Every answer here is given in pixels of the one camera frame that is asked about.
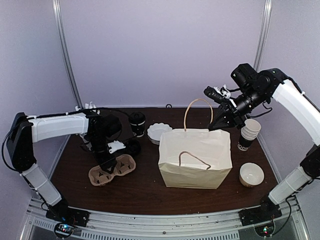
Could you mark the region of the cardboard two-cup carrier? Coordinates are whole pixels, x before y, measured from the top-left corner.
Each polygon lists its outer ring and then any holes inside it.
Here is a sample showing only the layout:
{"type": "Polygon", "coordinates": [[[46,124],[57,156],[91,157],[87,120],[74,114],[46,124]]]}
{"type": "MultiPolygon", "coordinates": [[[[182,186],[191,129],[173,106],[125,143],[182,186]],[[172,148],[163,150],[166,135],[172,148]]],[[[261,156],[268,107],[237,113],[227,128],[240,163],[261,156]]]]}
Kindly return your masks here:
{"type": "Polygon", "coordinates": [[[92,167],[88,172],[88,178],[90,183],[95,187],[102,187],[110,183],[114,177],[123,177],[136,169],[136,162],[133,157],[129,154],[122,154],[115,158],[115,167],[102,170],[97,165],[92,167]]]}

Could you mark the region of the kraft paper takeout bag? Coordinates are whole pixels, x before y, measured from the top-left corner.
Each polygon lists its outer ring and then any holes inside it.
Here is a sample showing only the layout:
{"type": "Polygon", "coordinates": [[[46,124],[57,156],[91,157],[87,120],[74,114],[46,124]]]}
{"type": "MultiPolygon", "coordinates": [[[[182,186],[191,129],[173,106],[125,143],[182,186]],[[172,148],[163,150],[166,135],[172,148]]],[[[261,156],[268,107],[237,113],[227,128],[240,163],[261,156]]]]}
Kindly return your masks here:
{"type": "Polygon", "coordinates": [[[233,168],[225,130],[176,128],[159,141],[158,168],[168,188],[216,190],[233,168]]]}

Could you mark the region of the black plastic cup lid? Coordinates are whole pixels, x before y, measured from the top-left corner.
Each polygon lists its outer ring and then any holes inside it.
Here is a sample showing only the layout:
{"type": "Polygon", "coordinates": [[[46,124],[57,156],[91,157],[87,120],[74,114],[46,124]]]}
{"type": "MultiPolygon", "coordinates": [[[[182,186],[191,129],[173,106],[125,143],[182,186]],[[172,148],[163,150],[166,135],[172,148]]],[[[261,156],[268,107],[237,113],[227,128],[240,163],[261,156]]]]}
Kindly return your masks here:
{"type": "Polygon", "coordinates": [[[146,121],[146,116],[142,112],[133,112],[129,115],[128,121],[131,125],[141,125],[146,121]]]}

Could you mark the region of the black white paper coffee cup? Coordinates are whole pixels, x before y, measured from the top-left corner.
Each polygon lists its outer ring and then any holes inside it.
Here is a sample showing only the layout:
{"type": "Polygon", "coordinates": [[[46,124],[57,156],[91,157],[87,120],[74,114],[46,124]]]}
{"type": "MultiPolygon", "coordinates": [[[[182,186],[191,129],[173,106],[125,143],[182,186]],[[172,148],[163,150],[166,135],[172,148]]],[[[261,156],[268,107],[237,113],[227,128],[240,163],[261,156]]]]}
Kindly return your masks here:
{"type": "Polygon", "coordinates": [[[135,137],[141,138],[145,134],[145,124],[130,124],[132,133],[135,137]]]}

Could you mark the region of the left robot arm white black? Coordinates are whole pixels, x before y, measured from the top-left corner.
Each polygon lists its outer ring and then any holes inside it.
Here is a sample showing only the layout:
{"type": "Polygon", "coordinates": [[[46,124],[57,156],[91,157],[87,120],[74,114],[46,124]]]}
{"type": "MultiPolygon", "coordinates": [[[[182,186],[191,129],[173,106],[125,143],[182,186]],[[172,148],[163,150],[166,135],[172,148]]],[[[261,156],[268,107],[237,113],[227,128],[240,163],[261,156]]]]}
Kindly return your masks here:
{"type": "Polygon", "coordinates": [[[2,145],[7,147],[12,164],[10,169],[20,173],[45,202],[53,206],[51,211],[55,217],[67,222],[72,218],[72,211],[61,203],[62,195],[38,166],[34,143],[55,137],[82,135],[100,167],[107,171],[116,164],[115,152],[126,148],[121,141],[108,142],[108,138],[120,130],[121,125],[116,117],[102,116],[92,110],[44,116],[27,116],[19,112],[2,145]]]}

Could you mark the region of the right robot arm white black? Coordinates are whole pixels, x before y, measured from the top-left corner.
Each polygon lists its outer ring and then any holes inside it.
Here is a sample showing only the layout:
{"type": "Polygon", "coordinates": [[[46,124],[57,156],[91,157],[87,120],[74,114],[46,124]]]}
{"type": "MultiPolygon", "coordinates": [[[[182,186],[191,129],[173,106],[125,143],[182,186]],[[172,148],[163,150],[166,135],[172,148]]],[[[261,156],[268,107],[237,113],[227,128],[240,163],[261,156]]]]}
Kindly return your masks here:
{"type": "Polygon", "coordinates": [[[311,180],[320,176],[320,110],[305,96],[298,84],[278,68],[255,71],[248,63],[240,64],[231,78],[241,94],[227,97],[227,89],[210,87],[204,94],[219,104],[209,131],[244,127],[244,116],[263,103],[275,100],[286,108],[310,135],[314,146],[299,166],[288,174],[266,197],[256,210],[259,220],[268,220],[275,212],[276,205],[296,193],[311,180]]]}

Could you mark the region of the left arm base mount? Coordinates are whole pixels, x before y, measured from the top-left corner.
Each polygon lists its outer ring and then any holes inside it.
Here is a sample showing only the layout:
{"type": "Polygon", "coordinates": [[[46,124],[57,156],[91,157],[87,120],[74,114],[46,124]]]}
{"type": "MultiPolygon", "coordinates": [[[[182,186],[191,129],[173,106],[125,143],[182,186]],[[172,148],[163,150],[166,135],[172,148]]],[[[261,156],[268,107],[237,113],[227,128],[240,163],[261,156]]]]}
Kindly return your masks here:
{"type": "Polygon", "coordinates": [[[62,213],[57,208],[45,203],[47,206],[45,217],[56,221],[53,227],[53,233],[59,239],[70,237],[79,227],[86,227],[89,221],[90,213],[86,210],[80,210],[67,207],[62,209],[62,213]]]}

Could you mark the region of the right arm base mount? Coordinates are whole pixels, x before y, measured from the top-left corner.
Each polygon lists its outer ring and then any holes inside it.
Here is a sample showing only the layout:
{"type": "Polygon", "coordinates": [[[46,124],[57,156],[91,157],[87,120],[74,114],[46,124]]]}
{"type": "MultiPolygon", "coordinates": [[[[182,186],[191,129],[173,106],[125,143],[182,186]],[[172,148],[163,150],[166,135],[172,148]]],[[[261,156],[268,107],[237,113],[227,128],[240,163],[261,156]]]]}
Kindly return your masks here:
{"type": "Polygon", "coordinates": [[[279,205],[262,203],[253,208],[244,208],[238,212],[242,226],[254,225],[255,233],[260,237],[270,237],[276,230],[274,220],[282,216],[279,205]]]}

